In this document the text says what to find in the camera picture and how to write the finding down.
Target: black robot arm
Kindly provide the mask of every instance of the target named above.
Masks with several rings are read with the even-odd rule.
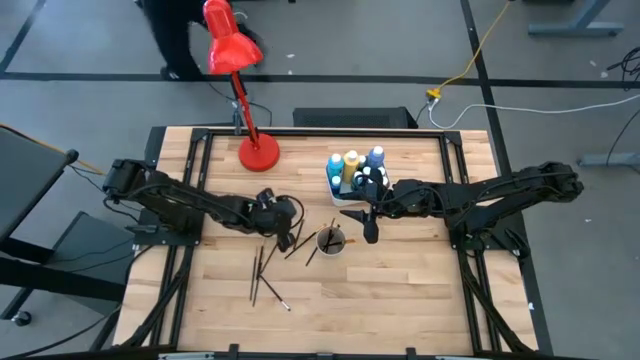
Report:
[[[257,232],[277,235],[278,248],[286,251],[292,244],[289,232],[296,209],[286,195],[275,196],[269,188],[255,199],[217,196],[149,169],[144,162],[114,161],[103,185],[107,200],[136,201],[155,213],[170,230],[189,229],[193,211],[204,212],[228,229],[244,234]]]
[[[377,169],[362,183],[357,191],[343,198],[365,200],[370,204],[370,211],[342,210],[341,213],[363,223],[364,237],[369,243],[378,241],[376,218],[379,216],[443,218],[450,230],[473,236],[537,203],[572,201],[584,188],[569,165],[554,162],[473,184],[406,179],[388,190],[382,186],[382,175]],[[500,200],[487,206],[478,205],[496,199]]]

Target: yellow cable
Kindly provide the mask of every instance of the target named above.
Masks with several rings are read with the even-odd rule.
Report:
[[[61,153],[61,154],[66,154],[66,152],[64,152],[64,151],[62,151],[62,150],[60,150],[60,149],[58,149],[57,147],[52,146],[52,145],[49,145],[49,144],[47,144],[47,143],[45,143],[45,142],[42,142],[42,141],[40,141],[40,140],[36,140],[36,139],[34,139],[34,138],[30,137],[30,136],[27,136],[26,134],[21,133],[20,131],[18,131],[18,130],[16,130],[16,129],[12,128],[12,127],[11,127],[11,126],[9,126],[9,125],[0,124],[0,128],[7,129],[7,130],[9,130],[9,131],[11,131],[11,132],[13,132],[13,133],[15,133],[15,134],[18,134],[18,135],[22,136],[22,137],[23,137],[23,138],[25,138],[25,139],[29,139],[29,140],[33,141],[34,143],[39,144],[39,145],[42,145],[42,146],[44,146],[44,147],[46,147],[46,148],[49,148],[49,149],[51,149],[51,150],[53,150],[53,151],[57,151],[57,152],[59,152],[59,153]],[[104,175],[104,172],[102,172],[102,170],[98,169],[98,168],[97,168],[97,167],[95,167],[95,166],[92,166],[92,165],[90,165],[90,164],[87,164],[86,162],[81,161],[81,160],[77,160],[77,162],[78,162],[78,164],[80,164],[80,165],[84,166],[85,168],[87,168],[87,169],[89,169],[89,170],[91,170],[91,171],[93,171],[93,172],[95,172],[95,173],[97,173],[97,174],[99,174],[99,175]]]
[[[476,53],[473,55],[473,58],[471,58],[471,61],[469,61],[469,64],[467,64],[467,68],[464,70],[464,72],[456,77],[452,77],[451,79],[443,82],[442,84],[440,84],[440,86],[438,86],[435,89],[429,89],[427,90],[427,94],[431,95],[435,98],[440,98],[442,95],[440,94],[440,91],[442,90],[443,87],[447,86],[448,84],[450,84],[451,82],[461,79],[463,77],[465,77],[467,75],[467,73],[469,73],[469,71],[471,70],[471,67],[473,66],[473,63],[476,61],[476,58],[478,57],[478,55],[480,54],[480,50],[482,50],[482,46],[484,45],[484,42],[487,40],[487,38],[489,38],[489,35],[491,34],[491,31],[493,31],[493,28],[496,26],[496,24],[498,24],[500,22],[500,19],[502,18],[502,15],[504,15],[505,12],[507,12],[507,9],[509,8],[509,5],[511,5],[511,1],[507,1],[506,4],[504,4],[504,7],[502,8],[502,11],[500,12],[500,14],[498,14],[498,16],[496,17],[496,19],[493,21],[493,24],[491,24],[491,26],[489,27],[489,30],[487,30],[487,33],[484,34],[484,36],[482,37],[482,40],[480,41],[480,44],[478,45],[478,50],[476,50]]]

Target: lamp base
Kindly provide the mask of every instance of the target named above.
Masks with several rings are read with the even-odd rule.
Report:
[[[250,171],[266,171],[271,169],[280,158],[280,147],[273,137],[267,134],[258,134],[259,149],[253,147],[249,137],[246,137],[240,149],[238,157],[242,166]]]

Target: lamp shade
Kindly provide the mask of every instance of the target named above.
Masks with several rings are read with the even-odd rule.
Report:
[[[260,48],[238,31],[227,0],[207,0],[203,11],[213,37],[209,48],[211,74],[228,74],[262,61],[264,56]]]

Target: person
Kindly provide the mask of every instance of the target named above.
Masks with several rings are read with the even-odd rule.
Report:
[[[144,11],[158,49],[167,66],[160,70],[165,80],[198,81],[204,75],[191,56],[189,26],[192,22],[208,30],[202,7],[205,0],[135,0]],[[238,30],[264,52],[262,39],[244,23]]]

